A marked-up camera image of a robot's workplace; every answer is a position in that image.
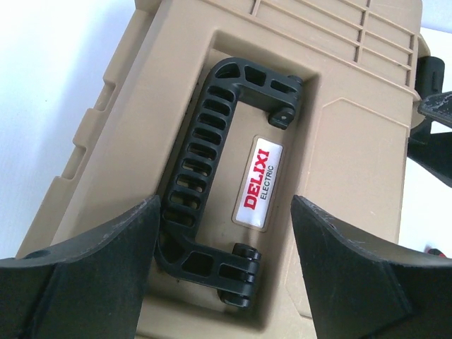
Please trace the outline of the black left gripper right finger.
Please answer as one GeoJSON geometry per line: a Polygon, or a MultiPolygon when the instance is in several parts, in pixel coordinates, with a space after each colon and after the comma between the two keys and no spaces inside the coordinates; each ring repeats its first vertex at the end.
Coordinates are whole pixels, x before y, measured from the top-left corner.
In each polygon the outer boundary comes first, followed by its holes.
{"type": "Polygon", "coordinates": [[[399,246],[302,196],[292,226],[319,338],[450,338],[451,260],[399,246]]]}

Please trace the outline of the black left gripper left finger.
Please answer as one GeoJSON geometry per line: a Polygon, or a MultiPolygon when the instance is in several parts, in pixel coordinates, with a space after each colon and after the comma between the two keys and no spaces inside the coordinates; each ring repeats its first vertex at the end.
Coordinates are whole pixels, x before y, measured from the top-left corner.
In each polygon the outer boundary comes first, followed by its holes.
{"type": "Polygon", "coordinates": [[[151,196],[76,237],[1,260],[2,338],[133,338],[160,224],[151,196]]]}

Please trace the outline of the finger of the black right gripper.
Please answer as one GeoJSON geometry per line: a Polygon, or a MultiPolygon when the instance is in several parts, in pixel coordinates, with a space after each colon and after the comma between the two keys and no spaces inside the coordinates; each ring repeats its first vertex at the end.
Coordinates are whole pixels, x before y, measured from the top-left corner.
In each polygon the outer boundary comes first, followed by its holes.
{"type": "Polygon", "coordinates": [[[451,127],[451,92],[442,91],[445,63],[434,56],[417,60],[415,90],[421,97],[416,113],[423,120],[410,132],[408,158],[451,186],[451,132],[432,133],[438,122],[451,127]]]}

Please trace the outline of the tan plastic tool box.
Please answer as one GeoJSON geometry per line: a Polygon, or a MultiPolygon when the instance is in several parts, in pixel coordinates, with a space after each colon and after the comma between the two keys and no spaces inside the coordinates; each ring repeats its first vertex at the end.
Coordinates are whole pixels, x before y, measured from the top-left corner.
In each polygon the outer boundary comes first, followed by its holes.
{"type": "Polygon", "coordinates": [[[263,262],[252,308],[154,268],[137,332],[148,338],[314,338],[290,218],[301,195],[398,240],[419,57],[421,1],[137,1],[73,137],[74,149],[21,244],[25,256],[100,225],[157,191],[209,70],[241,57],[302,78],[281,131],[238,104],[198,232],[263,262]]]}

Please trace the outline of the red black utility knife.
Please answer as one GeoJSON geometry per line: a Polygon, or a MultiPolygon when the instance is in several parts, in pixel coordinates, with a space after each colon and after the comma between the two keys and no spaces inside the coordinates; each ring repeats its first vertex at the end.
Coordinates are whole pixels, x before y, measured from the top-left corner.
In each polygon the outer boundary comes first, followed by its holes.
{"type": "Polygon", "coordinates": [[[430,255],[434,255],[434,256],[439,256],[439,257],[442,257],[442,258],[446,258],[446,255],[444,254],[444,252],[442,252],[438,248],[434,248],[434,247],[431,247],[431,246],[426,246],[424,248],[424,253],[430,254],[430,255]]]}

